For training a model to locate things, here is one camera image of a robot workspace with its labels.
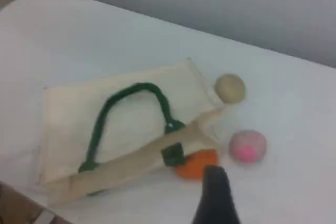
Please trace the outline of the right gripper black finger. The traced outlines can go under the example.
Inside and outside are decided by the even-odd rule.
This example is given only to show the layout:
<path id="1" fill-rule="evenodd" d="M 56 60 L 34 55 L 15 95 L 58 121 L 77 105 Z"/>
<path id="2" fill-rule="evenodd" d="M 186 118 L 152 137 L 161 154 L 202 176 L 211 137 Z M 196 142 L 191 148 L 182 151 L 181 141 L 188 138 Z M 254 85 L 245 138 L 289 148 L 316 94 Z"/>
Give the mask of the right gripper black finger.
<path id="1" fill-rule="evenodd" d="M 206 166 L 202 195 L 193 223 L 240 224 L 227 173 L 221 166 Z"/>

